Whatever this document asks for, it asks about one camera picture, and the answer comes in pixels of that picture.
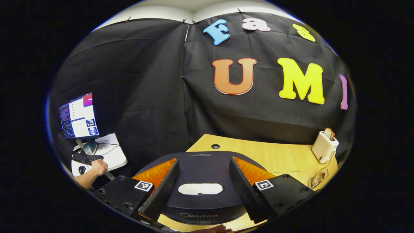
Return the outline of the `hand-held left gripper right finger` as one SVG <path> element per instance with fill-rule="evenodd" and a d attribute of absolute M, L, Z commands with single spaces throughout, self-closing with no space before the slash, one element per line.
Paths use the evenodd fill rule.
<path fill-rule="evenodd" d="M 235 156 L 230 159 L 229 172 L 255 224 L 282 216 L 316 194 L 289 174 L 275 176 Z"/>

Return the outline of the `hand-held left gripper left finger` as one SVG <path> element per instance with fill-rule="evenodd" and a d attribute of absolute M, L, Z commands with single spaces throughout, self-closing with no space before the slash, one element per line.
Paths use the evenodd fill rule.
<path fill-rule="evenodd" d="M 94 194 L 119 212 L 134 219 L 157 221 L 180 174 L 173 158 L 133 178 L 118 176 Z"/>

